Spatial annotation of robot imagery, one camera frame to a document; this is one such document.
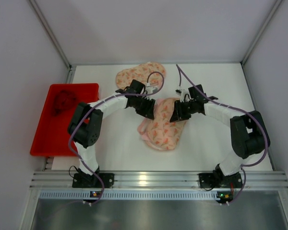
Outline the pink bra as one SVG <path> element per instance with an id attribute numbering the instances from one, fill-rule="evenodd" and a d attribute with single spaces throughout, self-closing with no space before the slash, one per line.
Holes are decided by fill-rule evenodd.
<path id="1" fill-rule="evenodd" d="M 146 132 L 146 127 L 148 123 L 149 123 L 148 119 L 145 118 L 137 128 L 137 131 L 140 134 L 141 139 L 144 141 L 150 141 L 150 138 Z"/>

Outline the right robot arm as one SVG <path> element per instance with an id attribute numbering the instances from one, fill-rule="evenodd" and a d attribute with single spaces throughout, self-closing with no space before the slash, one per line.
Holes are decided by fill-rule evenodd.
<path id="1" fill-rule="evenodd" d="M 207 97 L 201 85 L 185 90 L 176 89 L 179 100 L 174 102 L 170 122 L 186 121 L 195 113 L 203 114 L 223 123 L 230 128 L 231 152 L 212 172 L 199 175 L 199 185 L 204 190 L 214 188 L 241 188 L 242 178 L 239 173 L 245 167 L 250 156 L 265 151 L 270 146 L 270 139 L 260 112 L 244 112 L 216 102 L 214 96 Z"/>

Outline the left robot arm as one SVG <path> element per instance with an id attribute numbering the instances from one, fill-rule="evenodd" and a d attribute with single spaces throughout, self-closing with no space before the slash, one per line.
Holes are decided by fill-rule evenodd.
<path id="1" fill-rule="evenodd" d="M 93 187 L 103 185 L 96 160 L 95 143 L 99 139 L 102 121 L 114 112 L 128 107 L 144 118 L 154 119 L 155 100 L 149 96 L 156 94 L 159 88 L 149 83 L 132 80 L 131 84 L 118 89 L 111 96 L 94 103 L 79 103 L 68 126 L 69 149 L 79 159 L 79 168 L 74 182 Z"/>

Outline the dark red bra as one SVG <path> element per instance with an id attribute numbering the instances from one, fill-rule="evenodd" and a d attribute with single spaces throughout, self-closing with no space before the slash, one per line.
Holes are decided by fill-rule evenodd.
<path id="1" fill-rule="evenodd" d="M 78 103 L 76 94 L 69 90 L 62 90 L 56 94 L 51 115 L 58 116 L 59 114 L 71 110 Z"/>

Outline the red plastic bin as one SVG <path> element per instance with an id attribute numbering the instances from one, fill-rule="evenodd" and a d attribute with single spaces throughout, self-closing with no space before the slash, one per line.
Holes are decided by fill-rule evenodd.
<path id="1" fill-rule="evenodd" d="M 37 157 L 74 157 L 70 151 L 68 141 L 70 134 L 68 126 L 77 107 L 52 116 L 52 106 L 57 93 L 69 90 L 76 94 L 78 103 L 91 103 L 98 100 L 99 85 L 97 83 L 52 84 L 49 88 L 30 154 Z"/>

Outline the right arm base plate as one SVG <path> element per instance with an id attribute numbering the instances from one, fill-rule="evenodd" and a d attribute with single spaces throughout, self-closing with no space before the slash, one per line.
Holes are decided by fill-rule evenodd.
<path id="1" fill-rule="evenodd" d="M 239 172 L 229 176 L 224 176 L 219 171 L 199 174 L 199 186 L 207 191 L 215 188 L 241 188 L 242 184 L 243 181 Z"/>

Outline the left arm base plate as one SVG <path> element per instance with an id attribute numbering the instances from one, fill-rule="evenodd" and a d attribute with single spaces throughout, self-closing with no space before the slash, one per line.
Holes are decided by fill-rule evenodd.
<path id="1" fill-rule="evenodd" d="M 99 178 L 104 188 L 110 188 L 114 184 L 114 173 L 99 173 Z M 72 188 L 102 188 L 101 181 L 95 175 L 88 175 L 84 172 L 76 173 L 73 176 Z"/>

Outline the aluminium front rail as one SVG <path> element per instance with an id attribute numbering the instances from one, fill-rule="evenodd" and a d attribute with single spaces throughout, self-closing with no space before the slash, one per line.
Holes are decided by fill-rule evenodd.
<path id="1" fill-rule="evenodd" d="M 30 188 L 67 189 L 72 187 L 74 171 L 34 172 Z M 200 190 L 201 172 L 137 172 L 109 171 L 115 174 L 114 184 L 110 189 L 185 189 Z M 280 171 L 247 171 L 246 190 L 288 190 L 288 179 Z"/>

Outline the left aluminium frame post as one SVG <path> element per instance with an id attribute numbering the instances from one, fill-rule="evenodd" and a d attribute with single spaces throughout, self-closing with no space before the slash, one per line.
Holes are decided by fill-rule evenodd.
<path id="1" fill-rule="evenodd" d="M 59 41 L 57 40 L 51 26 L 49 25 L 46 17 L 44 16 L 40 6 L 36 0 L 27 0 L 27 3 L 31 7 L 32 11 L 36 15 L 38 21 L 41 23 L 44 32 L 46 33 L 47 37 L 50 39 L 53 47 L 55 48 L 56 52 L 58 53 L 59 57 L 61 58 L 62 62 L 64 63 L 67 69 L 71 69 L 72 65 L 70 64 L 69 60 L 67 59 Z"/>

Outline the aluminium frame post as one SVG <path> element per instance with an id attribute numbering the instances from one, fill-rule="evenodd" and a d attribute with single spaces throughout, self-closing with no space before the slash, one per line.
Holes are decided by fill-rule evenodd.
<path id="1" fill-rule="evenodd" d="M 51 26 L 49 25 L 46 17 L 44 16 L 40 6 L 36 0 L 27 0 L 27 3 L 31 7 L 32 11 L 36 15 L 38 21 L 41 23 L 44 32 L 46 33 L 47 37 L 50 39 L 53 47 L 55 48 L 56 52 L 58 53 L 59 57 L 61 58 L 62 62 L 64 63 L 67 69 L 71 69 L 72 65 L 70 64 L 69 60 L 67 59 L 59 41 L 57 40 Z"/>
<path id="2" fill-rule="evenodd" d="M 264 17 L 263 22 L 261 23 L 258 31 L 255 33 L 254 38 L 252 39 L 250 45 L 248 46 L 246 53 L 244 54 L 240 64 L 241 67 L 244 68 L 246 63 L 248 62 L 249 58 L 251 57 L 252 53 L 254 52 L 255 48 L 257 47 L 258 43 L 260 42 L 262 36 L 264 35 L 265 31 L 267 30 L 268 26 L 272 22 L 273 18 L 277 14 L 278 10 L 280 9 L 281 5 L 284 3 L 284 0 L 275 0 L 273 1 L 273 5 L 268 11 L 268 14 Z"/>

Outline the right aluminium frame post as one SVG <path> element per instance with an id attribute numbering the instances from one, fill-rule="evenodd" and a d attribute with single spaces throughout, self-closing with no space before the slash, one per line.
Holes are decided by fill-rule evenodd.
<path id="1" fill-rule="evenodd" d="M 248 46 L 246 53 L 244 54 L 240 64 L 241 67 L 244 68 L 246 63 L 248 62 L 249 58 L 251 57 L 252 53 L 254 52 L 255 48 L 257 47 L 258 43 L 260 42 L 262 36 L 264 35 L 265 31 L 267 30 L 268 26 L 272 22 L 273 18 L 277 14 L 278 10 L 280 9 L 281 5 L 284 3 L 284 0 L 275 0 L 273 1 L 273 5 L 268 11 L 268 14 L 264 17 L 263 22 L 261 23 L 258 31 L 255 33 L 254 38 L 252 39 L 250 45 Z"/>

